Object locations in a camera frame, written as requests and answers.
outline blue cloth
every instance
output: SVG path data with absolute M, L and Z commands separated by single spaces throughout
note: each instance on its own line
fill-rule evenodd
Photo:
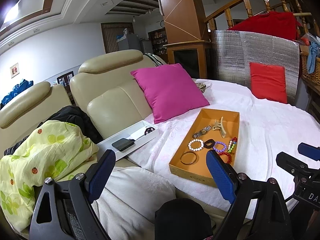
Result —
M 316 56 L 318 56 L 319 45 L 312 41 L 309 46 L 309 56 L 307 61 L 307 70 L 309 74 L 312 74 L 315 71 L 316 66 Z
M 2 99 L 2 104 L 5 106 L 7 103 L 9 103 L 13 98 L 15 98 L 18 94 L 26 90 L 27 88 L 33 86 L 33 81 L 27 81 L 25 79 L 22 79 L 21 82 L 17 85 L 15 85 L 12 89 L 12 91 L 7 94 Z

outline white beaded bracelet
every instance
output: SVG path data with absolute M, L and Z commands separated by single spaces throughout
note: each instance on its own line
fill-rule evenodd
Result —
M 201 147 L 196 148 L 196 149 L 191 148 L 191 144 L 194 143 L 194 142 L 200 142 L 200 143 L 201 143 Z M 193 139 L 192 141 L 189 142 L 188 147 L 189 147 L 189 150 L 190 150 L 190 151 L 194 151 L 194 152 L 195 152 L 195 151 L 200 151 L 200 150 L 203 149 L 203 147 L 204 147 L 203 140 Z

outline beige leather sofa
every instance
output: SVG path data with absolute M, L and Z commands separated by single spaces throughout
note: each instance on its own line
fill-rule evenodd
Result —
M 23 91 L 0 110 L 0 158 L 4 150 L 29 135 L 40 122 L 71 105 L 62 85 L 41 82 Z
M 130 75 L 130 71 L 151 67 L 154 64 L 139 51 L 133 50 L 128 54 L 126 52 L 113 52 L 86 61 L 81 65 L 79 74 L 70 82 L 75 101 L 82 110 L 87 111 L 103 138 L 110 137 L 152 113 L 143 91 Z M 125 159 L 121 161 L 126 166 L 133 166 Z M 178 189 L 176 195 L 198 202 L 210 215 L 212 224 L 221 222 L 226 215 L 225 211 L 201 202 Z
M 94 98 L 107 90 L 133 79 L 132 70 L 155 67 L 153 61 L 135 49 L 111 52 L 85 61 L 78 75 L 70 80 L 70 88 L 76 105 L 84 112 Z

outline purple beaded bracelet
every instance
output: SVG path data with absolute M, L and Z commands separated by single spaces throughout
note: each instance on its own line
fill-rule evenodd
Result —
M 218 150 L 215 146 L 217 144 L 221 144 L 223 145 L 223 149 L 222 150 Z M 213 149 L 217 152 L 217 153 L 222 153 L 225 149 L 227 148 L 227 145 L 224 142 L 216 142 L 213 146 Z

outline wooden cabinet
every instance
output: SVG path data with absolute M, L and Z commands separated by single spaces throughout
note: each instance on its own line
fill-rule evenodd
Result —
M 168 63 L 167 48 L 163 47 L 163 45 L 168 44 L 165 28 L 149 32 L 148 35 L 149 40 L 151 40 L 153 54 Z

